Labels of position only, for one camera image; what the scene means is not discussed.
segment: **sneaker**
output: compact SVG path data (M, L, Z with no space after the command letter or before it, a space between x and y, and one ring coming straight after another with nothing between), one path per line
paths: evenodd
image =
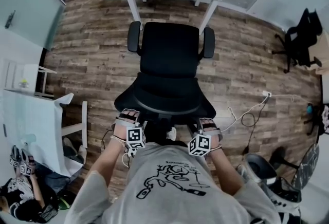
M72 144L72 142L71 142L70 139L68 139L67 137L65 137L65 138L63 139L63 143L64 143L64 147L65 147L65 146L68 147L69 152L72 153L72 154L70 154L70 155L74 155L74 156L76 156L76 155L78 154L77 150L74 148L74 146L73 146L73 144Z
M236 171L239 173L240 176L242 176L244 183L246 184L250 179L250 175L248 174L247 169L244 165L239 164L236 168Z
M167 139L175 141L176 136L177 136L176 128L172 127L171 130L169 132L167 132Z
M79 152L78 154L83 158L83 164L86 163L86 159L87 159L87 150L86 148L84 148L82 145L79 148Z

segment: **white cable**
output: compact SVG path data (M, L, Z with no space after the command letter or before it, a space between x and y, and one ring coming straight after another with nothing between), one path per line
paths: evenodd
M237 117L235 116L235 114L234 114L232 108L231 108L231 107L228 107L227 109L231 112L231 114L233 115L235 121L234 121L233 123L231 123L226 129L221 130L221 131L222 131L222 132L225 132L226 130L228 130L233 124L236 123L236 121L240 120L240 119L242 118L243 115L247 114L248 112L250 112L250 111L251 111L252 109L254 109L255 107L262 105L262 104L267 100L267 98L269 98L269 96L266 96L265 99L264 99L261 103L254 105L254 106L253 106L252 108L250 108L247 112L245 112L244 114L242 114L239 118L237 118Z
M123 155L122 155L122 163L126 166L126 167L128 167L129 168L129 166L127 166L126 164L125 164L125 162L123 161L123 157L124 157L124 155L127 155L128 156L128 154L127 153L124 153Z
M299 96L299 95L272 95L272 97L286 97L289 96L291 99L291 102L295 101L295 97L300 98L301 100L303 100L306 103L309 103L308 100L305 100L303 97Z

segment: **chair backrest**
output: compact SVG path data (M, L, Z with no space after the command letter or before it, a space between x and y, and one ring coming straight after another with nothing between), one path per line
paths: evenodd
M306 8L296 27L297 41L305 47L312 46L317 42L317 35L322 33L319 17L315 12L310 13Z
M145 24L140 70L163 78L195 77L198 65L198 29L183 24Z

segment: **floor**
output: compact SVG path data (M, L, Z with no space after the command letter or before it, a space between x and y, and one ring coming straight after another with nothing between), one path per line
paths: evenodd
M65 124L80 121L82 101L88 101L88 155L81 175L71 185L78 191L84 177L103 149L102 138L117 116L114 100L134 81L139 71L139 56L128 53L126 36L133 21L126 0L65 0L66 9L58 27L53 50L45 58L50 75L48 92L60 97L74 93L65 109ZM194 7L191 1L137 0L144 22L175 22L198 26L206 5ZM216 109L216 123L225 129L232 121L231 107L237 116L260 103L262 91L274 95L297 94L312 103L320 102L320 80L302 67L284 74L286 58L272 55L282 50L274 38L282 31L271 24L224 8L218 8L209 22L216 35L213 59L203 59L198 67L199 84ZM310 125L306 103L290 97L272 97L261 113L250 141L250 152L269 159L278 146L288 148L288 160L298 163L316 140L316 130L307 136ZM224 152L234 166L242 162L252 128L240 121L223 132ZM111 132L105 137L109 141ZM183 141L190 136L184 126L177 127ZM214 166L209 162L214 174ZM294 170L282 166L279 174L291 179ZM127 168L121 156L114 170L110 193L119 196L125 186Z

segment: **black chair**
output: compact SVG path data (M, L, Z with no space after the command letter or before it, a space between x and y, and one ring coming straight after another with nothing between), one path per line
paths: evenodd
M272 54L286 54L287 55L287 69L284 73L290 71L290 62L294 61L294 66L305 65L310 67L311 64L318 64L322 66L319 59L314 58L314 61L310 61L308 48L317 42L317 36L322 33L322 26L316 11L310 13L306 8L300 19L297 27L291 27L288 29L285 35L285 41L276 34L283 47L284 51L272 51Z
M214 31L205 28L203 50L198 53L199 34L195 27L146 23L141 48L139 30L140 22L132 22L127 46L141 56L141 72L115 100L116 109L135 109L144 120L162 122L166 128L188 124L191 118L214 118L216 111L195 78L199 61L213 57Z

